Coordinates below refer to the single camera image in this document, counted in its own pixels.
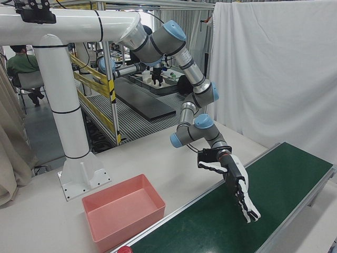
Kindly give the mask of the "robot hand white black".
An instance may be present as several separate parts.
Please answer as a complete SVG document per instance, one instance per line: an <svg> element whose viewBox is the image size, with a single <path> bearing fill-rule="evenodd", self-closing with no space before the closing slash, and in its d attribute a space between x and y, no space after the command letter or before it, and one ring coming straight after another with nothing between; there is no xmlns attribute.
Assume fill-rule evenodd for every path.
<svg viewBox="0 0 337 253"><path fill-rule="evenodd" d="M197 153L197 165L223 176L227 188L235 195L246 222L260 219L261 214L249 196L248 173L237 156L226 149L203 149Z"/></svg>

